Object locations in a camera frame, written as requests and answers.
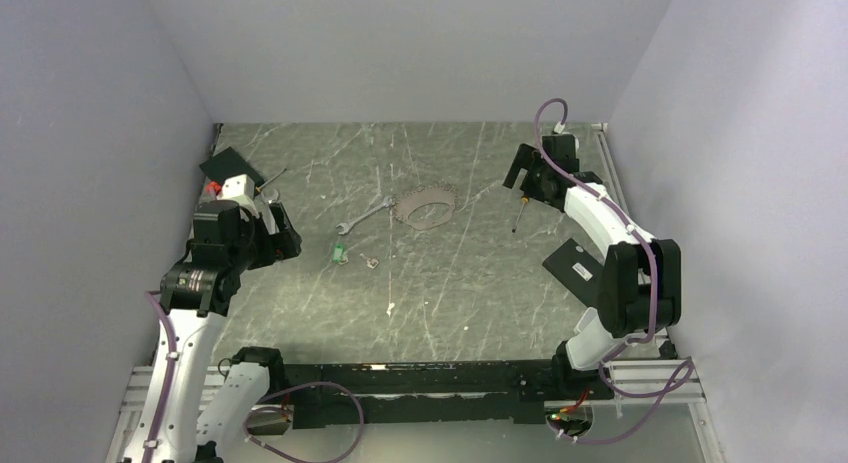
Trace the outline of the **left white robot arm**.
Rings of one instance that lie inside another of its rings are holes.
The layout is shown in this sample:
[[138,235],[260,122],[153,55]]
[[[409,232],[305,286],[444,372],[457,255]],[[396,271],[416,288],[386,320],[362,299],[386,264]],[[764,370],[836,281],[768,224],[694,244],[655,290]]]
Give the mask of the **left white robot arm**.
[[299,256],[301,242],[279,202],[250,209],[222,199],[196,208],[183,255],[148,296],[160,332],[141,417],[122,461],[221,462],[253,405],[285,394],[280,351],[243,347],[230,357],[223,387],[201,405],[242,274]]

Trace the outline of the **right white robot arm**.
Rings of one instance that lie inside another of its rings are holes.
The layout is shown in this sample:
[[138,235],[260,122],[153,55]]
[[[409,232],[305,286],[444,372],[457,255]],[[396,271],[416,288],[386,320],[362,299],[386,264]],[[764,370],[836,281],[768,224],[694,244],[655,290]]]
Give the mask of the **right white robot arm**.
[[603,256],[597,260],[569,239],[543,262],[587,307],[573,337],[561,346],[566,361],[550,374],[555,392],[574,398],[588,387],[588,370],[619,345],[679,322],[681,250],[674,240],[658,239],[633,223],[612,202],[602,179],[581,170],[574,135],[546,135],[541,143],[518,146],[505,187],[518,185],[525,200],[564,213]]

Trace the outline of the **green key tag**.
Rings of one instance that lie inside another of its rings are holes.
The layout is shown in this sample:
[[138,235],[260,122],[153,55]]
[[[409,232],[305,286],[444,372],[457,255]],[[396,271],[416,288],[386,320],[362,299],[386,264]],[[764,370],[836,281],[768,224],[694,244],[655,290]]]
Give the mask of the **green key tag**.
[[348,256],[345,247],[342,244],[337,244],[333,248],[331,260],[337,265],[345,265],[348,263]]

